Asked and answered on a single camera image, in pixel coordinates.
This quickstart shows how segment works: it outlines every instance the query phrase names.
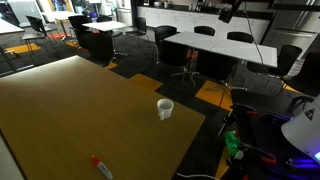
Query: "cable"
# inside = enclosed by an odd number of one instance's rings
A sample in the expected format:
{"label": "cable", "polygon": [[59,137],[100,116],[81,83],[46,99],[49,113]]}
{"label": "cable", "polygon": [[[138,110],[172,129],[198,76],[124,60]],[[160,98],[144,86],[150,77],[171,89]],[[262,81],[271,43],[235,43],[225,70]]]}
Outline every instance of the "cable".
{"label": "cable", "polygon": [[184,177],[184,178],[193,178],[193,177],[206,177],[206,178],[210,178],[210,179],[214,179],[214,180],[220,180],[218,178],[215,178],[213,176],[209,176],[209,175],[206,175],[206,174],[193,174],[193,175],[183,175],[183,174],[180,174],[180,173],[177,173],[178,176],[181,176],[181,177]]}
{"label": "cable", "polygon": [[[251,36],[253,37],[253,33],[252,33],[251,25],[250,25],[250,20],[249,20],[249,16],[248,16],[248,12],[247,12],[247,1],[244,1],[244,12],[245,12],[245,14],[246,14],[246,18],[247,18],[247,21],[248,21],[250,34],[251,34]],[[260,52],[259,47],[258,47],[258,45],[257,45],[257,43],[256,43],[256,40],[255,40],[254,38],[253,38],[253,43],[254,43],[254,45],[256,46],[257,51],[258,51],[258,53],[259,53],[260,60],[261,60],[261,65],[262,65],[263,70],[264,70],[266,73],[268,73],[268,74],[272,74],[272,73],[270,73],[270,72],[265,68],[264,63],[263,63],[263,58],[262,58],[261,52]]]}

